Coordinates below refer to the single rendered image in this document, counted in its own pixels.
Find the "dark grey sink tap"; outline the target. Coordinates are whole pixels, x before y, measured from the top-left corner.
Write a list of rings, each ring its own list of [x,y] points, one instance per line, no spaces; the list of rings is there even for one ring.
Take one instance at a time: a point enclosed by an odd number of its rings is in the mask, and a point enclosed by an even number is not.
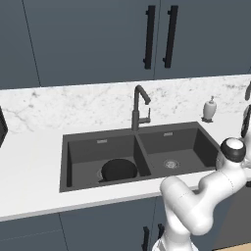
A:
[[[134,99],[133,99],[133,110],[132,110],[132,117],[131,117],[131,130],[138,131],[140,124],[149,124],[151,122],[150,116],[146,118],[141,118],[139,115],[139,97],[142,97],[145,104],[149,105],[151,102],[150,97],[144,90],[141,85],[137,85],[134,88]]]

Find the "dark grey double sink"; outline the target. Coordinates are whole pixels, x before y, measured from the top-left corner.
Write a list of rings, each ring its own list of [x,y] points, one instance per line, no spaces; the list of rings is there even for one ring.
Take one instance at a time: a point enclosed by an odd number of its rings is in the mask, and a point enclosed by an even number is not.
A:
[[[102,168],[115,159],[135,164],[131,182],[212,171],[219,150],[197,122],[65,134],[60,190],[107,186]]]

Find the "white soap dispenser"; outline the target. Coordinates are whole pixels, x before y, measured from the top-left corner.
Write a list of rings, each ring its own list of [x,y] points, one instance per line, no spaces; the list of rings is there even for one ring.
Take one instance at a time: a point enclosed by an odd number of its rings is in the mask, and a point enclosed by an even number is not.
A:
[[[215,102],[214,97],[211,97],[211,99],[204,104],[202,121],[211,123],[213,121],[216,110],[217,103]]]

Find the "blue-grey base cupboard door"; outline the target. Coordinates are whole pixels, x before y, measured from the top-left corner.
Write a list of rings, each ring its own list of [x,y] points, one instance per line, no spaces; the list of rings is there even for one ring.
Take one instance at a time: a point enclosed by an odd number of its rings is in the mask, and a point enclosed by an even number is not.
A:
[[[0,251],[68,251],[59,215],[0,222]]]
[[[155,211],[154,211],[154,218],[153,218],[153,225],[151,231],[151,247],[159,240],[158,239],[158,224],[162,224],[165,226],[166,224],[166,212],[164,201],[161,196],[156,198],[155,203]]]
[[[146,198],[60,214],[69,251],[142,251],[155,199]]]

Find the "black appliance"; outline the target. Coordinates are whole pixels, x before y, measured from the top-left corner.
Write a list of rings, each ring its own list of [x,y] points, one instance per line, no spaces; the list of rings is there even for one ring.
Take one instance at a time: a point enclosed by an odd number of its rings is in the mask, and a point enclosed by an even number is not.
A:
[[[6,124],[6,121],[5,121],[1,106],[0,106],[0,148],[4,142],[4,139],[7,133],[8,133],[8,127],[7,127],[7,124]]]

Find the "dark grey appliance front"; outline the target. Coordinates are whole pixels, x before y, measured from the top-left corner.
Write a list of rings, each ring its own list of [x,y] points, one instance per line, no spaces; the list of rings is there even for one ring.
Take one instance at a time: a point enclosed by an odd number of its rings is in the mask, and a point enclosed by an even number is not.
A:
[[[251,243],[251,187],[233,196],[226,219],[214,244],[214,251]]]

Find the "blue-grey wall cupboard door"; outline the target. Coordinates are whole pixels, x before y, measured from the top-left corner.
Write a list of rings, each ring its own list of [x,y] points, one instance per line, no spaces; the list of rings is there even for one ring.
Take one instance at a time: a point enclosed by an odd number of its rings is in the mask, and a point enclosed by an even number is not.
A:
[[[22,0],[0,0],[0,89],[38,86]]]
[[[43,86],[151,80],[160,0],[24,0]]]
[[[172,65],[163,58],[178,5]],[[251,69],[251,0],[161,0],[155,78],[246,75]]]

